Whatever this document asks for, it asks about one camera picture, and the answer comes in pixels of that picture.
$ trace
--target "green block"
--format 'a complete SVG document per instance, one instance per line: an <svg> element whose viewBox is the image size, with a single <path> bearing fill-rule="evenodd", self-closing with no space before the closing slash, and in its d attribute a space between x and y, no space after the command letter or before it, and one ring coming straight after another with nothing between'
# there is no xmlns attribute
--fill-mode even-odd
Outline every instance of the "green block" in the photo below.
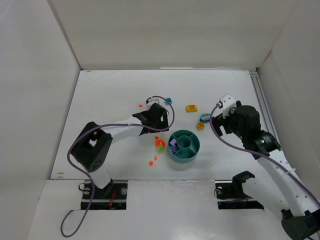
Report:
<svg viewBox="0 0 320 240"><path fill-rule="evenodd" d="M157 146L156 149L158 150L159 153L162 153L165 150L164 146L162 146L161 144Z"/></svg>

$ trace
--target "white table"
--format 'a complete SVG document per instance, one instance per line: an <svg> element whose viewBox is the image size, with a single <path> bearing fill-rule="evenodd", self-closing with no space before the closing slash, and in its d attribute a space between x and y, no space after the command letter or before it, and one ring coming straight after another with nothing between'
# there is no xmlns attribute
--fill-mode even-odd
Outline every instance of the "white table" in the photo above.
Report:
<svg viewBox="0 0 320 240"><path fill-rule="evenodd" d="M80 209L83 180L47 180L28 240L62 240ZM212 180L133 180L126 210L91 210L70 240L289 240L267 210L218 210ZM65 221L72 233L83 215Z"/></svg>
<svg viewBox="0 0 320 240"><path fill-rule="evenodd" d="M156 134L145 134L112 144L105 164L114 180L185 180L230 179L243 171L255 174L261 167L250 154L231 149L221 143L207 123L198 131L200 115L210 113L219 98L231 94L243 105L260 111L253 83L243 70L100 70L81 71L57 151L52 179L86 179L69 165L66 154L83 127L91 121L114 123L145 110L145 100L154 95L172 99L175 122L168 132L157 135L167 141L181 129L190 130L200 140L200 151L193 167L176 170L167 152L158 154ZM198 112L187 113L186 105L197 105ZM261 117L262 129L265 123ZM228 142L242 146L233 134L223 136ZM280 152L273 153L284 158ZM154 166L149 161L158 155Z"/></svg>

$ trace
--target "green bowl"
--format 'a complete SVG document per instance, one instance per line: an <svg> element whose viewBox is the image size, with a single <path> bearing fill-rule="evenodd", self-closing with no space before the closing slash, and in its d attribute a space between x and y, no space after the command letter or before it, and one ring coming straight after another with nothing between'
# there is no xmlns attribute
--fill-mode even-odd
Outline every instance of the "green bowl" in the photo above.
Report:
<svg viewBox="0 0 320 240"><path fill-rule="evenodd" d="M190 163L197 156L200 149L200 142L198 137L188 130L179 130L174 132L168 141L168 146L170 142L176 139L177 140L177 152L172 153L170 147L168 147L169 155L171 159L179 164Z"/></svg>

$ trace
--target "cable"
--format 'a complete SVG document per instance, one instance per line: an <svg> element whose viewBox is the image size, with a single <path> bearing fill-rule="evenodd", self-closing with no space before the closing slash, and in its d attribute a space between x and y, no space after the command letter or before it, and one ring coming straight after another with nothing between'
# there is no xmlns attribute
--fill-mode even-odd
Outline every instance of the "cable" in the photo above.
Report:
<svg viewBox="0 0 320 240"><path fill-rule="evenodd" d="M164 132L164 131L169 130L169 129L171 128L171 126L174 124L174 121L175 121L175 110L174 110L174 108L172 107L171 103L168 102L168 101L167 101L164 97L162 97L162 96L157 96L157 95L151 96L151 97L149 97L149 98L147 99L147 101L148 101L149 99L153 99L153 98L159 98L159 99L165 100L165 101L169 104L169 106L170 106L170 108L171 108L171 110L172 110L172 122L170 123L170 125L169 125L168 127L163 128L163 129L157 129L157 128L153 128L153 127L150 127L150 126L147 126L147 125L143 125L143 124L138 124L138 123L131 123L131 124L126 124L126 123L103 124L103 125L96 126L96 127L92 128L92 129L86 131L84 134L82 134L81 136L79 136L79 137L74 141L74 143L71 145L70 149L68 150L68 152L67 152L67 154L66 154L66 159L67 159L68 163L69 163L72 167L74 167L75 169L77 169L78 171L80 171L81 173L83 173L84 175L86 175L86 176L89 178L89 180L90 180L90 182L91 182L91 184L92 184L92 193L91 193L91 197L90 197L88 206L87 206L87 208L86 208L86 210L85 210L85 212L84 212L84 214L83 214L83 216L82 216L82 218L81 218L81 221L80 221L79 225L76 227L76 229L74 230L74 232L71 233L71 234L69 234L69 235L66 235L66 234L64 233L63 228L64 228L64 223L65 223L67 217L68 217L74 210L70 210L70 211L65 215L64 219L63 219L62 222L61 222L61 226L60 226L60 232L61 232L61 235L62 235L63 237L65 237L65 238L70 238L70 237L72 237L73 235L76 234L76 232L77 232L77 231L79 230L79 228L81 227L81 224L83 223L83 221L84 221L84 219L85 219L85 217L86 217L86 215L87 215L87 213L88 213L88 211L89 211L89 209L90 209L92 200L94 199L94 195L95 195L95 184L94 184L94 181L92 180L91 176L89 175L89 173L87 173L85 170L82 170L80 167L76 166L76 165L71 161L70 155L71 155L72 150L74 149L74 147L75 147L85 136L89 135L90 133L92 133L92 132L94 132L94 131L96 131L96 130L99 130L99 129L102 129L102 128L106 128L106 127L136 126L136 127L143 127L143 128L146 128L146 129L149 129L149 130L152 130L152 131L157 131L157 132Z"/></svg>
<svg viewBox="0 0 320 240"><path fill-rule="evenodd" d="M314 200L314 202L320 207L320 201L316 198L315 195L313 195L313 193L305 187L305 185L299 181L295 176L292 175L291 172L289 172L284 166L282 166L280 163L278 163L277 161L273 160L271 157L269 156L266 156L262 153L259 153L259 152L256 152L256 151L251 151L251 150L247 150L247 149L243 149L243 148L240 148L240 147L237 147L237 146L234 146L230 143L228 143L227 141L225 141L224 139L222 139L218 133L216 132L215 128L214 128L214 125L212 123L212 118L213 118L213 115L214 115L214 112L217 108L219 108L221 105L220 103L217 103L216 106L213 108L211 114L210 114L210 127L214 133L214 135L221 141L223 142L224 144L226 144L227 146L233 148L233 149L236 149L236 150L239 150L239 151L242 151L242 152L246 152L246 153L250 153L250 154L253 154L253 155L256 155L256 156L259 156L259 157L263 157L267 160L269 160L270 162L274 163L276 166L278 166L279 168L281 168L285 173L287 173L307 194L309 194L309 196Z"/></svg>

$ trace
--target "purple cable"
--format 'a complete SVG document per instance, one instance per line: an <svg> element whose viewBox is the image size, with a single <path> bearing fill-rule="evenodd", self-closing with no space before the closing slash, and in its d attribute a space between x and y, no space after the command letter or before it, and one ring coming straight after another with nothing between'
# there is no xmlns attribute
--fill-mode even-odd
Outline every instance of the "purple cable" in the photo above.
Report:
<svg viewBox="0 0 320 240"><path fill-rule="evenodd" d="M295 176L292 175L292 173L290 173L284 166L282 166L280 163L278 163L277 161L273 160L271 157L269 156L266 156L266 155L263 155L262 153L259 153L259 152L256 152L256 151L251 151L251 150L247 150L247 149L243 149L243 148L240 148L240 147L237 147L237 146L234 146L230 143L228 143L227 141L223 140L219 135L218 133L216 132L215 128L214 128L214 125L212 123L212 118L213 118L213 115L214 115L214 112L217 108L220 107L220 103L217 103L216 106L213 108L211 114L210 114L210 127L214 133L214 135L221 141L223 142L224 144L226 144L227 146L233 148L233 149L236 149L236 150L239 150L239 151L242 151L242 152L246 152L246 153L250 153L250 154L253 154L253 155L256 155L256 156L259 156L259 157L263 157L269 161L271 161L272 163L274 163L275 165L277 165L279 168L281 168L285 173L287 173L307 194L309 194L309 196L315 201L315 203L320 207L320 202L319 200L316 198L315 195L313 195L313 193L311 191L309 191L308 188L305 187L305 185L299 181Z"/></svg>
<svg viewBox="0 0 320 240"><path fill-rule="evenodd" d="M74 230L74 232L71 233L71 234L69 234L69 235L66 235L66 234L64 233L63 228L64 228L65 220L67 219L67 217L68 217L74 210L70 210L70 211L65 215L64 219L63 219L62 222L61 222L61 226L60 226L60 232L61 232L61 235L62 235L63 237L65 237L65 238L70 238L70 237L72 237L73 235L76 234L76 232L77 232L77 231L79 230L79 228L81 227L81 224L83 223L83 221L84 221L84 219L85 219L85 217L86 217L86 215L87 215L87 213L88 213L88 211L89 211L89 209L90 209L92 200L94 199L94 195L95 195L95 184L94 184L94 181L92 180L91 176L89 175L89 173L87 173L86 171L82 170L80 167L76 166L76 165L71 161L70 155L71 155L72 150L73 150L74 147L77 145L77 143L78 143L79 141L81 141L85 136L87 136L88 134L90 134L90 133L92 133L92 132L94 132L94 131L96 131L96 130L99 130L99 129L102 129L102 128L106 128L106 127L136 126L136 127L144 127L144 128L146 128L146 129L153 130L153 131L158 131L158 132L164 132L164 131L166 131L166 130L169 130L169 128L171 128L171 126L174 124L174 121L175 121L175 110L174 110L174 108L173 108L172 105L171 105L164 97L162 97L162 96L152 96L152 97L149 97L149 98L147 99L147 101L148 101L149 99L152 99L152 98L163 99L163 100L165 100L165 101L169 104L169 106L170 106L170 108L171 108L171 110L172 110L172 122L170 123L170 125L169 125L168 127L163 128L163 129L157 129L157 128L153 128L153 127L146 126L146 125L143 125L143 124L138 124L138 123L131 123L131 124L127 124L127 123L110 123L110 124L103 124L103 125L96 126L96 127L92 128L92 129L90 129L89 131L86 131L84 134L82 134L80 137L78 137L78 138L74 141L74 143L71 145L71 147L70 147L70 149L68 150L68 153L67 153L67 155L66 155L66 159L67 159L68 163L69 163L72 167L74 167L75 169L79 170L81 173L85 174L85 175L89 178L89 180L90 180L90 182L91 182L91 184L92 184L92 193L91 193L91 197L90 197L88 206L86 207L86 210L85 210L85 212L84 212L84 214L83 214L83 216L82 216L82 219L81 219L79 225L76 227L76 229Z"/></svg>

